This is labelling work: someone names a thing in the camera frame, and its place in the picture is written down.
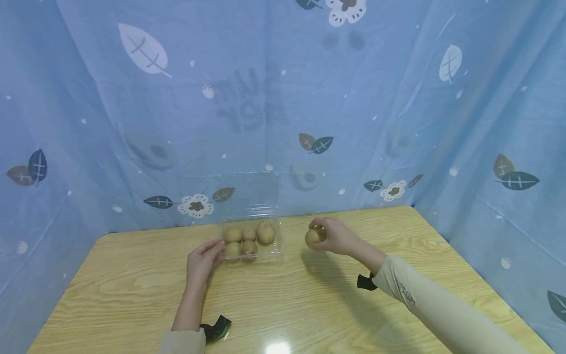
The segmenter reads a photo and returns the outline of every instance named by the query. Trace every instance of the paw print pattern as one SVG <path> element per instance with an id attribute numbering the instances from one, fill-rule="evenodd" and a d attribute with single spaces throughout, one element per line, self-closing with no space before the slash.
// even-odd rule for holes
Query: paw print pattern
<path id="1" fill-rule="evenodd" d="M 214 89 L 210 85 L 204 85 L 203 87 L 203 95 L 204 97 L 211 99 L 214 97 Z"/>

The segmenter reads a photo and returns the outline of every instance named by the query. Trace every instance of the person's left hand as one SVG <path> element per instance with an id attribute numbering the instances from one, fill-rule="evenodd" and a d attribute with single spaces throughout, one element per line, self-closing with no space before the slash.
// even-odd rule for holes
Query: person's left hand
<path id="1" fill-rule="evenodd" d="M 222 263 L 222 240 L 208 241 L 187 257 L 187 289 L 205 291 L 211 272 Z"/>

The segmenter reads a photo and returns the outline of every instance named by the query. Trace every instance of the beige sleeve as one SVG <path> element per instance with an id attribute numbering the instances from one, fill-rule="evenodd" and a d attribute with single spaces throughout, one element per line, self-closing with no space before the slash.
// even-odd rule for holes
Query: beige sleeve
<path id="1" fill-rule="evenodd" d="M 203 329 L 199 332 L 167 332 L 159 347 L 159 354 L 204 354 L 206 341 Z"/>
<path id="2" fill-rule="evenodd" d="M 405 304 L 452 353 L 529 353 L 481 312 L 399 257 L 388 256 L 373 282 Z"/>

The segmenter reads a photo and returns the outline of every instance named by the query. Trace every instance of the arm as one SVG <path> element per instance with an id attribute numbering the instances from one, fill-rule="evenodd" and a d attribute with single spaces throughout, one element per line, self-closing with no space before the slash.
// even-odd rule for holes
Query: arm
<path id="1" fill-rule="evenodd" d="M 387 295 L 403 302 L 453 353 L 524 354 L 518 342 L 467 302 L 448 292 L 413 269 L 408 263 L 361 240 L 335 219 L 315 219 L 327 233 L 315 250 L 346 254 L 376 276 L 374 284 Z"/>
<path id="2" fill-rule="evenodd" d="M 187 282 L 175 320 L 163 337 L 160 354 L 204 354 L 206 337 L 200 328 L 210 273 L 221 263 L 224 243 L 207 242 L 187 257 Z"/>

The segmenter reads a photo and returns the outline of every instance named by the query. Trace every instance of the flower print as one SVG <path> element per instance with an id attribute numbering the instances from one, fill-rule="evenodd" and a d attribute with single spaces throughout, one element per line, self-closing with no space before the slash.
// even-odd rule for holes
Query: flower print
<path id="1" fill-rule="evenodd" d="M 195 194 L 192 197 L 187 195 L 181 199 L 181 204 L 179 204 L 177 210 L 181 214 L 202 219 L 204 215 L 212 214 L 214 205 L 208 203 L 208 197 L 204 194 Z"/>
<path id="2" fill-rule="evenodd" d="M 356 23 L 366 14 L 366 0 L 326 0 L 331 8 L 328 22 L 334 27 L 342 26 L 346 20 Z"/>
<path id="3" fill-rule="evenodd" d="M 405 181 L 393 182 L 389 187 L 383 189 L 379 195 L 383 197 L 384 201 L 392 202 L 394 199 L 401 198 L 403 194 L 405 194 L 406 185 L 407 182 Z"/>

